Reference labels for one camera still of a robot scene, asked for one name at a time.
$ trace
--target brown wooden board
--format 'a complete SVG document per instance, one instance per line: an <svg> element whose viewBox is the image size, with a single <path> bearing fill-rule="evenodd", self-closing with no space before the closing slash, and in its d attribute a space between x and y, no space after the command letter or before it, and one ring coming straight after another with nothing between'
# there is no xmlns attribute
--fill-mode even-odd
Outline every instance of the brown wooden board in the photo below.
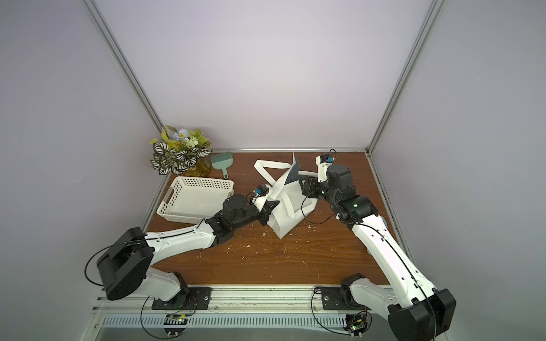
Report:
<svg viewBox="0 0 546 341"><path fill-rule="evenodd" d="M318 153L296 153L301 170L317 171ZM228 168L236 194L247 195L265 179L254 169L257 159L292 163L291 153L237 153ZM337 163L347 165L357 193L367 196L383 217L385 206L364 153L338 153ZM268 169L278 178L286 170ZM210 177L223 178L213 170ZM329 205L319 200L309 215L322 222L332 214ZM179 229L190 224L168 222L155 215L149 231ZM394 236L389 223L390 233ZM381 285L389 284L366 247L334 217L316 225L303 220L283 239L268 226L254 222L235 232L230 241L208 249L193 250L162 260L155 268L178 271L188 284L339 284L357 272Z"/></svg>

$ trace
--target blue flower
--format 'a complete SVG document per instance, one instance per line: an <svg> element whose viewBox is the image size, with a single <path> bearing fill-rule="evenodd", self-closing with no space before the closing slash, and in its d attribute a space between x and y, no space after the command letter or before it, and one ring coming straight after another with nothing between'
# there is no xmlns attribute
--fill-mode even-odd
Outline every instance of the blue flower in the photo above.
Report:
<svg viewBox="0 0 546 341"><path fill-rule="evenodd" d="M189 137L188 129L180 129L178 131L178 133L173 133L173 139L175 139L175 140L183 141L184 139L186 139L188 137Z"/></svg>

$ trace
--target black mounting plate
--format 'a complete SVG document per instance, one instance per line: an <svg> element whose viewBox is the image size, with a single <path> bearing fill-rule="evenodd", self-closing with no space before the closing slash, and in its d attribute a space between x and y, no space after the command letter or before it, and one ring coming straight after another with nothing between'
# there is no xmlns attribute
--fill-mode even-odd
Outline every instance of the black mounting plate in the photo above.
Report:
<svg viewBox="0 0 546 341"><path fill-rule="evenodd" d="M322 309L324 310L364 310L365 306L348 306L341 296L341 288L339 286L318 286L322 292Z"/></svg>
<svg viewBox="0 0 546 341"><path fill-rule="evenodd" d="M189 287L189 303L187 309L184 310L207 310L209 308L210 302L210 293L212 288L203 287L203 286L190 286ZM197 301L197 306L195 306L195 301L192 297L195 297ZM168 303L161 301L160 299L154 300L152 304L152 310L176 310L175 307Z"/></svg>

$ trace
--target plastic storage basket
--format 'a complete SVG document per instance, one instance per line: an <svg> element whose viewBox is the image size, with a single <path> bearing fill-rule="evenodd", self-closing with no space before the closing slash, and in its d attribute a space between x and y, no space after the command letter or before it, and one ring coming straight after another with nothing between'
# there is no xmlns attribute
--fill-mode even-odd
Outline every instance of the plastic storage basket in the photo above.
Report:
<svg viewBox="0 0 546 341"><path fill-rule="evenodd" d="M177 176L157 214L170 222L198 224L218 213L224 200L232 195L231 180Z"/></svg>

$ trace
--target white arm casing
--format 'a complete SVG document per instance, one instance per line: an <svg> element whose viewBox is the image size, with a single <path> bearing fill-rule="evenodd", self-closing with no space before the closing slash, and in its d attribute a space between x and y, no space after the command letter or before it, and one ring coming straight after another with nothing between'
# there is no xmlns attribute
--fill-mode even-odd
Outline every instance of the white arm casing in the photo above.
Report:
<svg viewBox="0 0 546 341"><path fill-rule="evenodd" d="M200 225L172 231L148 232L146 242L155 249L150 265L180 253L210 247L215 238L212 232L212 227L204 222L201 222ZM179 291L180 282L176 275L149 267L146 271L146 278L134 293L158 297L162 301L168 301Z"/></svg>
<svg viewBox="0 0 546 341"><path fill-rule="evenodd" d="M417 285L423 289L427 297L433 295L433 283L421 274L402 251L388 231L384 219L371 215L363 218L363 224L371 226L379 231L381 235L373 229L362 225L353 225L352 231L366 245L368 252L377 261L377 264L389 280L394 290L394 295L371 283L368 279L360 279L351 284L351 294L354 300L371 308L386 319L389 315L387 310L389 305L399 303L400 307L406 308L413 305L411 302L413 298L417 298L420 301L425 299Z"/></svg>
<svg viewBox="0 0 546 341"><path fill-rule="evenodd" d="M317 156L316 159L314 160L314 162L318 166L318 182L326 181L328 179L328 177L326 175L326 171L327 171L329 166L332 166L332 164L328 163L328 162L322 162L321 163L321 157L320 156Z"/></svg>

